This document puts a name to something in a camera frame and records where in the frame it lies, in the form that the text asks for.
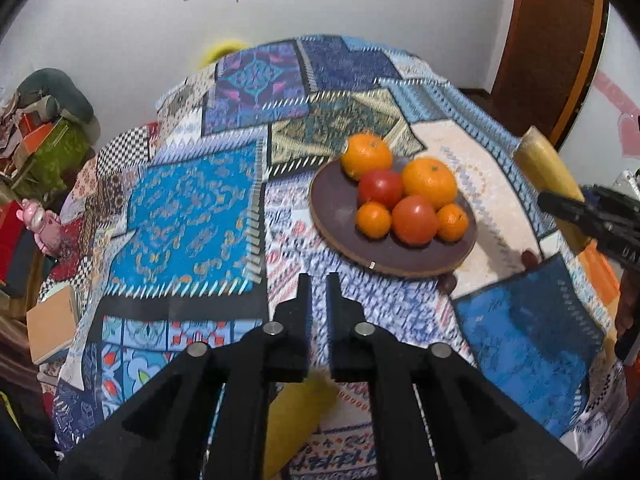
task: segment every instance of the yellow object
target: yellow object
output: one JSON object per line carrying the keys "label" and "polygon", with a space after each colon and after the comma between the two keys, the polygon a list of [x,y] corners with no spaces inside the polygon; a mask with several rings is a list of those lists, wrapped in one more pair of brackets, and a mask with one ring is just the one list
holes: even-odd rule
{"label": "yellow object", "polygon": [[349,178],[360,180],[369,171],[390,170],[394,156],[379,136],[361,133],[347,139],[347,149],[340,157],[340,162]]}
{"label": "yellow object", "polygon": [[[558,152],[535,127],[522,137],[513,160],[538,191],[553,191],[562,196],[584,202],[580,186],[569,173]],[[574,254],[580,254],[589,243],[589,238],[576,226],[556,220],[558,229]]]}
{"label": "yellow object", "polygon": [[237,40],[228,40],[222,41],[221,43],[217,43],[213,46],[210,46],[205,55],[202,57],[200,61],[200,68],[204,68],[209,66],[211,63],[215,63],[221,57],[225,57],[227,54],[233,54],[234,52],[240,52],[249,48],[249,45],[243,43],[242,41]]}
{"label": "yellow object", "polygon": [[320,372],[287,383],[269,407],[262,478],[269,480],[293,458],[334,406],[338,386]]}
{"label": "yellow object", "polygon": [[4,407],[6,408],[7,413],[14,420],[15,425],[18,426],[18,429],[20,430],[20,424],[18,424],[18,419],[15,418],[15,413],[11,407],[11,404],[9,403],[8,397],[4,393],[0,392],[0,400],[4,404]]}

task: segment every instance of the pink wall decoration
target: pink wall decoration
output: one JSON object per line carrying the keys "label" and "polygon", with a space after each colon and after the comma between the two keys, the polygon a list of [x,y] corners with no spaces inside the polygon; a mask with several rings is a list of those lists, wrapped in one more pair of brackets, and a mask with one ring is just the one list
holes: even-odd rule
{"label": "pink wall decoration", "polygon": [[598,70],[593,77],[593,86],[620,110],[618,119],[618,138],[622,146],[622,155],[628,158],[640,158],[640,108],[609,77]]}

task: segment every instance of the orange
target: orange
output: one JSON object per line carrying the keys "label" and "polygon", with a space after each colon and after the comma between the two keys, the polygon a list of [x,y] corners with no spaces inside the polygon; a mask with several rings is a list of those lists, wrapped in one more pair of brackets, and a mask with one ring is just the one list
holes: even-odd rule
{"label": "orange", "polygon": [[394,156],[379,136],[355,134],[347,140],[347,149],[340,161],[348,177],[360,180],[369,171],[389,170]]}
{"label": "orange", "polygon": [[414,158],[402,170],[405,195],[421,195],[437,211],[458,195],[453,173],[437,158]]}
{"label": "orange", "polygon": [[391,229],[391,213],[378,202],[367,202],[356,213],[356,225],[369,238],[383,238]]}
{"label": "orange", "polygon": [[469,217],[458,204],[447,204],[436,213],[438,236],[446,242],[457,242],[469,227]]}
{"label": "orange", "polygon": [[405,196],[391,212],[394,234],[409,247],[428,244],[438,231],[433,207],[420,195]]}

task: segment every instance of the tablecloth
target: tablecloth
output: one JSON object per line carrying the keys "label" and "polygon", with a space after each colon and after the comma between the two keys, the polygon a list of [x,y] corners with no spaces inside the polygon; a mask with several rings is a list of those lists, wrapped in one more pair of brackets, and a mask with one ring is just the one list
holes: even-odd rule
{"label": "tablecloth", "polygon": [[[157,108],[157,123],[85,165],[61,214],[78,244],[40,297],[69,283],[84,311],[52,409],[62,450],[189,343],[232,343],[268,320],[300,272],[312,277],[314,366],[328,359],[324,277],[338,272],[368,320],[418,346],[447,342],[581,459],[597,450],[626,409],[622,369],[604,365],[609,314],[512,161],[518,140],[426,62],[306,36],[223,57]],[[451,295],[435,280],[361,268],[316,232],[314,173],[362,131],[454,171],[478,242]],[[525,271],[523,250],[542,263]],[[300,479],[376,474],[366,384],[340,386],[288,469]]]}

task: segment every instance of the wooden door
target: wooden door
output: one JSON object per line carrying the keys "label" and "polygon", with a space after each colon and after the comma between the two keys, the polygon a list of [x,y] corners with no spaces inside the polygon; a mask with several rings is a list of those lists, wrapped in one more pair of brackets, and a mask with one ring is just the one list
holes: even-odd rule
{"label": "wooden door", "polygon": [[534,124],[552,142],[561,137],[593,65],[602,7],[603,0],[515,0],[491,93],[493,114],[514,135]]}

